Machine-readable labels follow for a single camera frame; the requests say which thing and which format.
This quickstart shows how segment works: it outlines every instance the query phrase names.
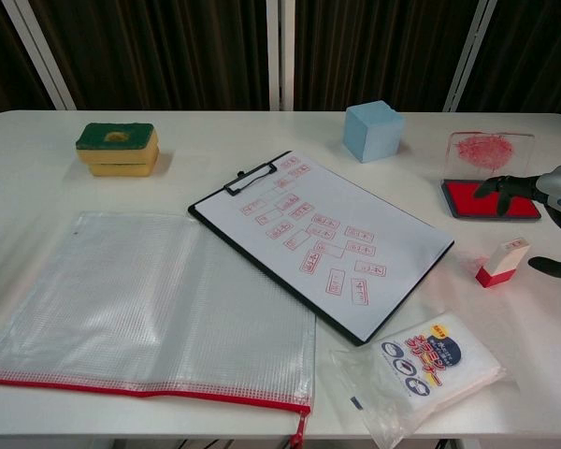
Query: black clipboard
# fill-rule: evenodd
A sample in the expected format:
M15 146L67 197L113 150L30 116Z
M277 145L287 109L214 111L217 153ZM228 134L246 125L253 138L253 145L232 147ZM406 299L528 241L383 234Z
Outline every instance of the black clipboard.
M409 290L409 292L405 296L403 296L403 298L393 308L393 310L388 315L386 315L384 320L382 320L382 322L376 327L376 329L370 334L370 336L366 340L360 340L358 337L353 335L353 333L349 329L347 329L344 325L342 325L338 320L333 318L331 315L329 315L324 310L322 310L320 307L318 307L316 304L314 304L312 301L310 301L305 295L301 294L298 290L296 290L294 287L292 287L292 285L290 285L281 276L279 276L272 269L270 269L266 264L264 264L259 259L254 257L249 251L247 251L245 248L243 248L241 245L239 245L233 239L231 239L228 235L226 235L218 226L216 226L210 220L208 220L208 218L206 218L204 215L202 215L196 208L196 206L199 205L199 203L201 203L203 201L206 201L210 197L215 196L222 191L226 191L231 196L239 195L240 192L243 189L248 188L253 182L255 182L259 179L262 179L267 175L275 173L277 171L277 167L275 165L275 162L278 161L279 159L281 159L282 157L284 157L285 155L289 154L289 153L290 152L284 152L283 154L278 155L274 159L271 159L270 161L265 162L265 163L259 165L258 167L248 171L248 172L239 171L236 179L228 182L222 188L218 189L215 192L212 192L210 195L205 196L204 198L200 199L199 201L196 201L194 204L189 206L187 211L191 215L193 215L197 220L199 220L201 223L203 223L214 234L216 234L218 237L220 237L222 240L224 240L232 248L234 248L238 253L240 253L242 256L244 256L246 259L248 259L251 263L253 263L256 267L258 267L260 270L262 270L270 279L272 279L274 282L276 282L278 285L280 285L282 288L284 288L286 291L288 291L290 294L292 294L294 297L296 297L302 304L304 304L306 307L308 307L310 310L312 310L314 313L316 313L317 316L319 316L320 318L325 320L331 327L333 327L345 339L347 339L349 342L351 342L355 346L361 346L362 344L368 343L370 340L372 340L372 338L374 337L374 335L376 335L376 333L380 330L380 328L384 324L386 324L388 322L388 320L395 314L395 312L401 307L401 305L403 305L403 303L408 298L408 296L411 294L411 292L415 289L415 287L424 279L424 277L428 274L428 272L430 272L430 270L432 270L432 268L440 261L440 259L442 259L442 257L449 251L449 249L453 246L454 242L452 242L442 252L442 254L428 268L428 270L419 279L419 281L412 286L412 288ZM254 173L258 172L259 170L263 170L262 171L262 176L258 176L256 178L250 179L250 177ZM362 189L362 190L364 192L367 192L368 194L370 194L372 196L375 196L374 194L371 194L370 192L366 191L365 189Z

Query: clear mesh pouch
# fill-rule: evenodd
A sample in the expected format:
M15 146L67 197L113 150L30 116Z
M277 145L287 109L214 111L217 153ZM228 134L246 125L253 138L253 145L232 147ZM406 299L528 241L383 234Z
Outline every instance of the clear mesh pouch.
M0 332L0 384L305 416L314 344L313 313L200 223L85 212Z

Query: clipboard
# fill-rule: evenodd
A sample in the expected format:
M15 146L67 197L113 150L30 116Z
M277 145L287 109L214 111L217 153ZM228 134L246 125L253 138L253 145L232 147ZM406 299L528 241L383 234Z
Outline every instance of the clipboard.
M296 152L239 172L188 211L355 345L453 245Z

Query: cotton pad package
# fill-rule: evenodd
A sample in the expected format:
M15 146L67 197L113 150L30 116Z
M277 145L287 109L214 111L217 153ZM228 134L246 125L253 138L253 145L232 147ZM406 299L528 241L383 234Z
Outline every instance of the cotton pad package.
M353 351L334 351L332 358L381 449L392 449L431 413L505 374L450 312Z

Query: blue cube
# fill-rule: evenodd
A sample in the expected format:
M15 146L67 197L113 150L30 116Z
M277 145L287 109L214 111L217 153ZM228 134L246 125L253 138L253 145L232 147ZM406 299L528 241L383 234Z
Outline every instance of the blue cube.
M343 143L359 162L392 156L399 148L405 118L383 101L347 108Z

